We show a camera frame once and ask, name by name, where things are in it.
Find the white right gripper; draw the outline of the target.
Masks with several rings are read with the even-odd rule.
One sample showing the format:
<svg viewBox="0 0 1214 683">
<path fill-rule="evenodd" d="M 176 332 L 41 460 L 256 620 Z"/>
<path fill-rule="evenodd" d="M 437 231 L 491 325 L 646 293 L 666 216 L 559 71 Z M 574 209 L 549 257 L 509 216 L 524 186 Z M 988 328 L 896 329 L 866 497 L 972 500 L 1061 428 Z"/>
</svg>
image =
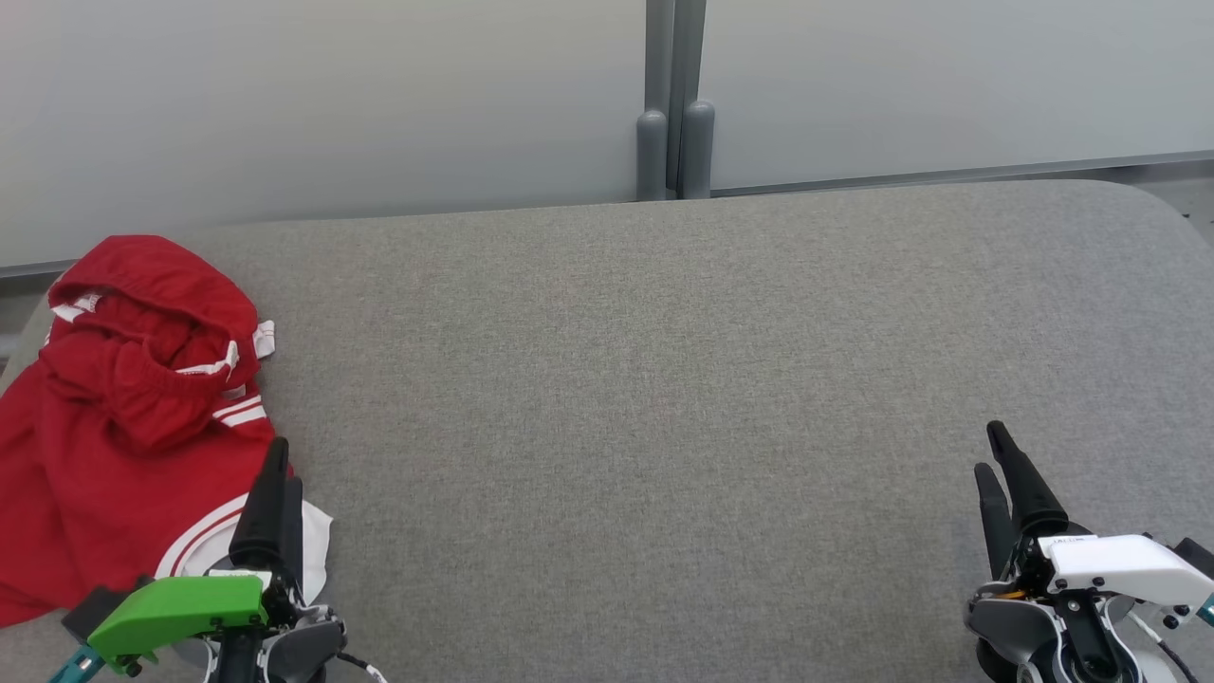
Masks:
<svg viewBox="0 0 1214 683">
<path fill-rule="evenodd" d="M 1006 483 L 1005 494 L 995 471 L 975 463 L 993 580 L 968 601 L 966 628 L 987 678 L 1195 681 L 1167 633 L 1212 622 L 1212 554 L 1189 539 L 1172 548 L 1146 535 L 1057 536 L 1068 514 L 1036 463 L 999 420 L 985 433 Z M 1032 539 L 1019 543 L 1016 531 Z"/>
</svg>

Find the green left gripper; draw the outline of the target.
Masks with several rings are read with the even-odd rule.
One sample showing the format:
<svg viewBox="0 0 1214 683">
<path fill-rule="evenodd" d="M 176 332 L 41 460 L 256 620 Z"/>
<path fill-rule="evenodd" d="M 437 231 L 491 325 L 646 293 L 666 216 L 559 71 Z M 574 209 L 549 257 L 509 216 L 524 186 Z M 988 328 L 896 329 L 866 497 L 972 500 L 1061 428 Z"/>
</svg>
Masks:
<svg viewBox="0 0 1214 683">
<path fill-rule="evenodd" d="M 236 569 L 163 577 L 119 602 L 87 645 L 121 675 L 178 641 L 208 647 L 208 682 L 320 682 L 347 644 L 330 608 L 304 605 L 304 480 L 289 442 L 270 442 L 248 490 L 229 560 Z"/>
</svg>

